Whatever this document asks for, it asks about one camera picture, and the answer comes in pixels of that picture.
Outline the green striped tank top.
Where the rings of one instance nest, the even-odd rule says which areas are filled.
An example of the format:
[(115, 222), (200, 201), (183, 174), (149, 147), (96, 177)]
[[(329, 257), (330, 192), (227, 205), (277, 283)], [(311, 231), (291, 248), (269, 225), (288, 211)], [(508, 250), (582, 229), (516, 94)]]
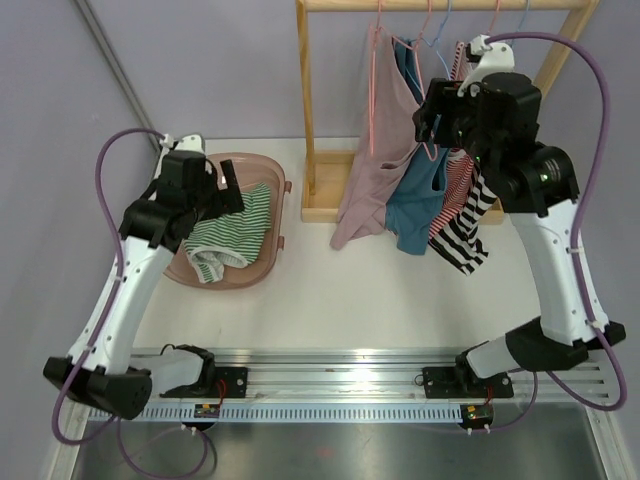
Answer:
[(226, 267), (244, 269), (259, 256), (271, 229), (271, 190), (265, 183), (242, 192), (245, 209), (198, 222), (183, 242), (189, 264), (202, 284), (223, 280)]

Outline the mauve pink tank top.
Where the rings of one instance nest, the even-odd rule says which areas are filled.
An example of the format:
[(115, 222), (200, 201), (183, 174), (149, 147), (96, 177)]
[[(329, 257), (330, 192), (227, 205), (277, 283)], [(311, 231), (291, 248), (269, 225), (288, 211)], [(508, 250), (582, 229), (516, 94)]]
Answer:
[(344, 248), (350, 241), (378, 235), (388, 230), (386, 205), (396, 188), (396, 183), (391, 179), (392, 172), (382, 167), (387, 154), (381, 145), (382, 135), (379, 133), (380, 124), (376, 113), (381, 100), (381, 71), (386, 65), (385, 46), (389, 38), (391, 38), (389, 34), (381, 32), (378, 40), (375, 153), (371, 155), (369, 152), (367, 110), (362, 134), (339, 206), (337, 226), (330, 240), (330, 246), (335, 250)]

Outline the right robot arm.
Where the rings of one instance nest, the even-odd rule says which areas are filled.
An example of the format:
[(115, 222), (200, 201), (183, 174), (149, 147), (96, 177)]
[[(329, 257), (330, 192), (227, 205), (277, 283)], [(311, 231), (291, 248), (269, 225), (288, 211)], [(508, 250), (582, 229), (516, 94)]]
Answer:
[(519, 73), (470, 87), (436, 78), (413, 115), (417, 140), (432, 136), (474, 158), (518, 232), (539, 299), (538, 317), (457, 357), (453, 380), (466, 396), (511, 370), (570, 370), (626, 338), (624, 326), (596, 308), (590, 275), (576, 276), (580, 240), (572, 227), (582, 196), (570, 157), (536, 138), (541, 98)]

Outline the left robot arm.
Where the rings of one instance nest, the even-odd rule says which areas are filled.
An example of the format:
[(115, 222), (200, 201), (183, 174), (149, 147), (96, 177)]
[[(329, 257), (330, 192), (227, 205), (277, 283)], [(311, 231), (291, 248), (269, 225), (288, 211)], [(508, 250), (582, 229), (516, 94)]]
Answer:
[(155, 395), (208, 396), (216, 385), (212, 352), (179, 345), (134, 364), (133, 342), (151, 295), (197, 222), (242, 211), (231, 160), (169, 151), (144, 195), (124, 212), (116, 257), (99, 303), (68, 353), (47, 359), (43, 375), (60, 394), (112, 416), (132, 420)]

